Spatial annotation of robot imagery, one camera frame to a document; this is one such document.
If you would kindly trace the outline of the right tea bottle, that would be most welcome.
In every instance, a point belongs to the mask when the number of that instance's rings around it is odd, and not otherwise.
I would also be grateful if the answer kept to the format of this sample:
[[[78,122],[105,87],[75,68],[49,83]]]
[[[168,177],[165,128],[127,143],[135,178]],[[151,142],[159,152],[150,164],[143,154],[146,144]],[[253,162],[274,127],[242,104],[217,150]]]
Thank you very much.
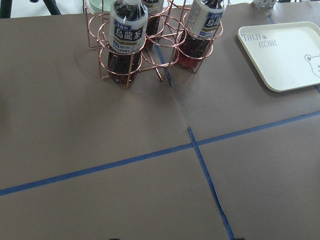
[[[197,67],[209,47],[225,11],[223,0],[194,0],[184,19],[186,34],[179,46],[178,63],[188,69]]]

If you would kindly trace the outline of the tea bottle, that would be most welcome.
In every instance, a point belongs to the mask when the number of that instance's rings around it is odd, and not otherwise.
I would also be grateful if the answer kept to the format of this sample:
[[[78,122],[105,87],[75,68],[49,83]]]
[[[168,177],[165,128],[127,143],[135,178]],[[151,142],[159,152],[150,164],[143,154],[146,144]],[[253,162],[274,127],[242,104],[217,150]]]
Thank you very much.
[[[162,12],[164,0],[143,0],[142,3],[148,11],[146,34],[150,37],[158,32],[160,17],[156,15]]]
[[[107,67],[114,81],[125,85],[137,76],[147,24],[148,9],[141,0],[116,0],[110,5]]]
[[[209,47],[225,11],[223,0],[194,0],[184,19],[186,34],[179,46],[178,63],[188,69],[197,67]]]

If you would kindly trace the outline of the aluminium frame post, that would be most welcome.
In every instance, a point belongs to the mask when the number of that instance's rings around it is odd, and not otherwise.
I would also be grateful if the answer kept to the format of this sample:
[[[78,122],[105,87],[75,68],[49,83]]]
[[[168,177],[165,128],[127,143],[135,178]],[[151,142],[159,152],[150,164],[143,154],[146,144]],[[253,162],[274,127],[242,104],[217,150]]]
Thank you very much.
[[[272,9],[277,0],[253,0],[252,4],[256,9]]]

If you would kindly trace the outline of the front left tea bottle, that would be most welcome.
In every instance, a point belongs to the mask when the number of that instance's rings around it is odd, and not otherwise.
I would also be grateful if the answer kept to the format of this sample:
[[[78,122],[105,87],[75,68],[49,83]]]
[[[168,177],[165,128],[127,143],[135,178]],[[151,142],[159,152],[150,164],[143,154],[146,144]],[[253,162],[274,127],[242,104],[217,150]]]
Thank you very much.
[[[114,81],[125,85],[137,76],[147,24],[148,9],[141,0],[116,0],[110,5],[107,67]]]

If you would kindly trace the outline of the cream bear tray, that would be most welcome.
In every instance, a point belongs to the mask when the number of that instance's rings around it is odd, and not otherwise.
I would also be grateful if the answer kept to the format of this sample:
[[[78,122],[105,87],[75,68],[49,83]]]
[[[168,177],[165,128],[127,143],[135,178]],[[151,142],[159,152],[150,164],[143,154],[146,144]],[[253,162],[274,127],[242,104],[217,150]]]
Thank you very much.
[[[319,85],[320,28],[315,23],[243,26],[237,37],[271,91]]]

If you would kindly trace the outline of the rear tea bottle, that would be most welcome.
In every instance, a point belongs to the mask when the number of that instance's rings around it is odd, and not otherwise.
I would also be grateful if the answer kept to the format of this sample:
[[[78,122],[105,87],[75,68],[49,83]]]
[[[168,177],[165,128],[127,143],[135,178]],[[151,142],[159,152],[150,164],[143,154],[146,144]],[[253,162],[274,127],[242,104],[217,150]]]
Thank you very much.
[[[142,3],[148,11],[146,34],[150,37],[158,32],[160,17],[156,15],[162,12],[164,0],[143,0]]]

